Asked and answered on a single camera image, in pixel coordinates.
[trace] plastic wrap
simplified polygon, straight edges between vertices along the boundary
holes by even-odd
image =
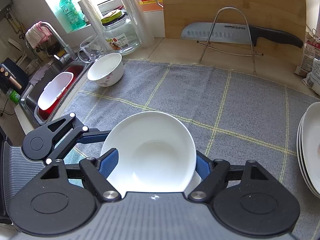
[[[137,33],[140,40],[141,46],[143,48],[148,48],[153,45],[155,39],[151,34],[150,28],[147,25],[143,11],[138,0],[121,0],[130,20],[132,22],[133,28]]]
[[[94,5],[91,0],[80,0],[79,5],[82,9],[82,12],[89,20],[92,28],[94,29],[95,33],[100,37],[101,42],[103,42],[104,47],[107,51],[113,51],[110,44],[103,38],[103,30],[104,26],[101,23],[102,14],[97,5]]]

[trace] jar label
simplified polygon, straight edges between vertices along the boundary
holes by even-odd
[[[106,41],[109,42],[111,48],[114,50],[121,50],[129,47],[127,37],[124,33],[114,37],[113,39],[106,39]]]

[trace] knife handle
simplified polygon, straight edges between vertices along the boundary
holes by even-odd
[[[253,25],[249,25],[249,28],[252,44],[254,46],[257,46],[257,39],[259,37],[266,38],[267,40],[274,41],[276,43],[291,44],[298,48],[302,48],[303,46],[303,41],[291,33]]]

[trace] glass mug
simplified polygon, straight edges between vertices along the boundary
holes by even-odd
[[[83,51],[86,58],[81,56],[80,51]],[[78,57],[85,63],[96,62],[99,58],[106,55],[106,49],[98,36],[90,36],[85,39],[78,50]]]

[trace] green bottle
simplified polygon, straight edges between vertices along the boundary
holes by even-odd
[[[20,95],[12,88],[9,88],[5,95],[16,105],[19,103]]]
[[[73,30],[85,26],[84,15],[77,2],[73,0],[60,0],[59,6],[67,16]]]

